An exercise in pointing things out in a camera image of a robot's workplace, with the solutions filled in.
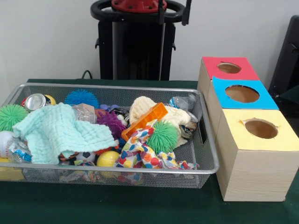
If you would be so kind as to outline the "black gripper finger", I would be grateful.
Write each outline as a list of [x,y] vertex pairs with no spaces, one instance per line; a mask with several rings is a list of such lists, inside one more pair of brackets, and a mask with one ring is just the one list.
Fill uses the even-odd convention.
[[186,1],[186,5],[185,5],[183,15],[182,15],[182,25],[183,26],[186,26],[189,24],[191,4],[192,4],[192,0]]
[[164,24],[164,1],[163,0],[159,0],[158,1],[158,23],[159,24]]

